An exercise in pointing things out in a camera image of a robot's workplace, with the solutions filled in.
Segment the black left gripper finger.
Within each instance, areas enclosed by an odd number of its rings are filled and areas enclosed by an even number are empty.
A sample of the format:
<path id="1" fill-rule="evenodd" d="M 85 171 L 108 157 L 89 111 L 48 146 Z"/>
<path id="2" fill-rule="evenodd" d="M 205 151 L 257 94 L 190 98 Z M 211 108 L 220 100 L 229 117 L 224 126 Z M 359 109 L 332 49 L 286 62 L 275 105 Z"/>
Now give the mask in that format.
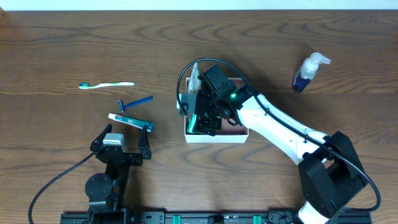
<path id="1" fill-rule="evenodd" d="M 149 146 L 149 140 L 147 138 L 147 125 L 144 125 L 138 142 L 138 149 L 142 157 L 152 157 L 152 151 Z"/>
<path id="2" fill-rule="evenodd" d="M 112 131 L 112 125 L 108 124 L 104 130 L 94 139 L 94 141 L 91 143 L 91 146 L 99 146 L 103 144 L 103 139 L 108 133 L 111 133 Z"/>

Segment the white cosmetic tube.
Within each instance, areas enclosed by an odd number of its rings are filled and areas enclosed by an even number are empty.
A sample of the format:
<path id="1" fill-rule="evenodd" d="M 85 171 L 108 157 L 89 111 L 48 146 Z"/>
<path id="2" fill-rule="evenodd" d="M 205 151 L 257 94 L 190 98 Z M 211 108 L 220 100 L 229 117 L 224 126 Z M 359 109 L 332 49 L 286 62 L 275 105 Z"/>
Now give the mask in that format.
<path id="1" fill-rule="evenodd" d="M 187 86 L 187 93 L 188 94 L 198 94 L 199 90 L 201 89 L 201 82 L 199 80 L 199 69 L 198 69 L 198 64 L 194 63 L 192 72 L 190 75 L 189 83 Z"/>

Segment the green white soap box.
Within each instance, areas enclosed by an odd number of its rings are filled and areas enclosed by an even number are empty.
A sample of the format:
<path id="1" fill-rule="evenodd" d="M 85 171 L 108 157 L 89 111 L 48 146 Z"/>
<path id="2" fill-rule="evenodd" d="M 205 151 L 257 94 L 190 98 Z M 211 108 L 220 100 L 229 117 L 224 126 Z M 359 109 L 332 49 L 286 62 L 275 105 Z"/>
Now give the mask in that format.
<path id="1" fill-rule="evenodd" d="M 197 123 L 197 115 L 196 114 L 191 114 L 189 120 L 188 120 L 188 125 L 187 125 L 187 129 L 186 132 L 188 134 L 195 134 L 195 126 Z"/>

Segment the teal white toothpaste tube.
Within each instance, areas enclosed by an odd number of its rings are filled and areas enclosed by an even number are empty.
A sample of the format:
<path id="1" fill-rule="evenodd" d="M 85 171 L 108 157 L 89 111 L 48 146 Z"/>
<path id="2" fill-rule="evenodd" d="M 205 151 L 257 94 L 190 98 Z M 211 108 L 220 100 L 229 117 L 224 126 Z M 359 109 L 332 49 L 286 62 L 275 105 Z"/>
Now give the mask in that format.
<path id="1" fill-rule="evenodd" d="M 152 122 L 144 121 L 144 120 L 140 120 L 140 119 L 136 119 L 136 118 L 131 118 L 131 117 L 121 115 L 121 114 L 109 113 L 108 118 L 113 121 L 128 124 L 130 126 L 133 126 L 135 128 L 139 128 L 139 129 L 143 129 L 144 127 L 146 127 L 147 132 L 151 132 L 154 127 L 154 123 L 152 123 Z"/>

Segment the white pink-lined cardboard box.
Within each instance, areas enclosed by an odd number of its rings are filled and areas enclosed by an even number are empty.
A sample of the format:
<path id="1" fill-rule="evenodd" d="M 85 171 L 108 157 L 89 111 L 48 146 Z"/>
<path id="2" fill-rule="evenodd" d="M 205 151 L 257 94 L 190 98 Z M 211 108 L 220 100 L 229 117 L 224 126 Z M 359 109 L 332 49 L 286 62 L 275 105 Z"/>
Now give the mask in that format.
<path id="1" fill-rule="evenodd" d="M 185 140 L 187 143 L 238 143 L 242 144 L 246 142 L 249 136 L 249 130 L 245 126 L 236 125 L 233 126 L 228 123 L 226 119 L 221 120 L 221 129 L 216 131 L 215 136 L 204 135 L 204 134 L 190 134 L 187 132 L 191 115 L 185 117 L 184 130 Z"/>

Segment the clear pump bottle blue liquid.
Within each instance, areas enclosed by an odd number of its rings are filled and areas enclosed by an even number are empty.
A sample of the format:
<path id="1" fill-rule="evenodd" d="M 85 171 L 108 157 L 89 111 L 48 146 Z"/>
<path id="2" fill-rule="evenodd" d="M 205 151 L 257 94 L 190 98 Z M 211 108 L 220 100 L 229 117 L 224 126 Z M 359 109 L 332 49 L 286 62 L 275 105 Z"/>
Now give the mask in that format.
<path id="1" fill-rule="evenodd" d="M 331 60 L 321 53 L 312 53 L 296 71 L 292 81 L 293 91 L 301 93 L 317 74 L 320 64 L 330 63 Z"/>

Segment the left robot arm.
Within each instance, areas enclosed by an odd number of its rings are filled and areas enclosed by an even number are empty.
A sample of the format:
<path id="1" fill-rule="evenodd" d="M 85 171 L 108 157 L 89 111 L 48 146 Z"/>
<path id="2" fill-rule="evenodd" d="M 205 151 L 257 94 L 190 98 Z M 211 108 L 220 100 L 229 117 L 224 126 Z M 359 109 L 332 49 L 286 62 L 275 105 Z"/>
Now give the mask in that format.
<path id="1" fill-rule="evenodd" d="M 90 150 L 106 164 L 106 169 L 92 175 L 85 184 L 89 198 L 88 223 L 139 223 L 137 215 L 124 208 L 122 202 L 130 168 L 141 166 L 152 156 L 147 125 L 141 130 L 137 148 L 139 152 L 126 152 L 124 135 L 113 133 L 111 124 L 91 143 Z"/>

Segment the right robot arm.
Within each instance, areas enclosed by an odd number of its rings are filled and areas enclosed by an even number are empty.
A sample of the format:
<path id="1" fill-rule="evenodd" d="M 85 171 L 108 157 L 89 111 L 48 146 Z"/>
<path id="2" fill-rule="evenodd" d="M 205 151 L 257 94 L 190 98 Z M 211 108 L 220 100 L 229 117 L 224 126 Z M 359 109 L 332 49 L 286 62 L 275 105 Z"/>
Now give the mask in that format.
<path id="1" fill-rule="evenodd" d="M 237 86 L 220 68 L 221 61 L 199 73 L 196 61 L 177 108 L 187 117 L 186 134 L 216 138 L 223 122 L 257 132 L 284 152 L 298 167 L 304 206 L 299 223 L 328 223 L 371 183 L 348 136 L 329 136 L 311 129 L 272 105 L 248 81 Z"/>

